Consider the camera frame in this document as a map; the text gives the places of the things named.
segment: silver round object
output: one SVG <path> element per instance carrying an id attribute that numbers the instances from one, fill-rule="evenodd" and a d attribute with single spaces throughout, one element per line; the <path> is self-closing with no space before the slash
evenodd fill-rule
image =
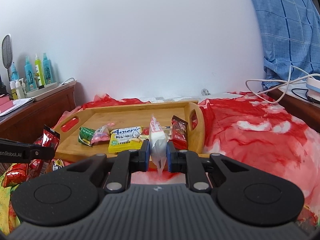
<path id="1" fill-rule="evenodd" d="M 209 188 L 209 184 L 205 182 L 196 182 L 193 187 L 197 190 L 206 190 Z"/>
<path id="2" fill-rule="evenodd" d="M 118 190 L 121 188 L 122 188 L 122 185 L 119 182 L 110 182 L 107 184 L 108 190 Z"/>

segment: yellow-green bottle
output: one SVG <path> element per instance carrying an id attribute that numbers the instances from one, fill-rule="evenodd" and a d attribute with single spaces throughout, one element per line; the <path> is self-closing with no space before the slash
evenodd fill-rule
<path id="1" fill-rule="evenodd" d="M 41 60 L 39 59 L 37 54 L 36 54 L 35 65 L 36 65 L 36 76 L 37 76 L 37 79 L 38 79 L 38 86 L 45 85 L 45 79 L 44 79 L 44 75 L 43 75 L 42 63 L 41 63 Z"/>

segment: tray handle hole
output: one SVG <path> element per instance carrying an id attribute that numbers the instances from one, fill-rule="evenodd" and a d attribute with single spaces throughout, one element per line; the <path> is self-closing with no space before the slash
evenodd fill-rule
<path id="1" fill-rule="evenodd" d="M 61 131 L 67 132 L 79 122 L 78 117 L 74 117 L 61 126 Z"/>
<path id="2" fill-rule="evenodd" d="M 197 118 L 197 114 L 196 114 L 196 111 L 193 109 L 190 113 L 190 124 L 189 124 L 189 127 L 192 130 L 194 130 L 197 125 L 198 125 L 198 118 Z"/>

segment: wooden cabinet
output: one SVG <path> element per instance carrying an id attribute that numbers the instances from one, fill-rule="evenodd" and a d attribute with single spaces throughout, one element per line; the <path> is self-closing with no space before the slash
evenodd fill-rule
<path id="1" fill-rule="evenodd" d="M 74 86 L 7 115 L 0 121 L 0 138 L 33 143 L 42 135 L 44 125 L 53 127 L 65 111 L 76 107 L 73 93 Z"/>

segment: wooden tray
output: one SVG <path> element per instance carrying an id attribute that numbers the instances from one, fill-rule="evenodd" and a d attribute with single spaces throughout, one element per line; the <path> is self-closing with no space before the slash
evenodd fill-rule
<path id="1" fill-rule="evenodd" d="M 198 124 L 192 129 L 191 117 L 194 114 L 196 114 Z M 149 127 L 152 115 L 156 117 L 162 126 L 170 126 L 173 115 L 186 120 L 188 122 L 188 149 L 198 154 L 202 153 L 204 145 L 204 118 L 197 105 L 197 101 L 192 101 L 107 106 L 79 111 L 66 118 L 55 128 L 55 131 L 60 133 L 60 145 L 56 151 L 55 158 L 76 162 L 97 153 L 104 153 L 108 157 L 114 157 L 115 154 L 108 152 L 108 143 L 98 144 L 93 147 L 79 143 L 79 128 L 83 126 L 97 129 L 110 122 L 116 123 L 115 129 L 134 126 Z M 77 118 L 79 122 L 69 131 L 63 132 L 61 127 L 73 118 Z"/>

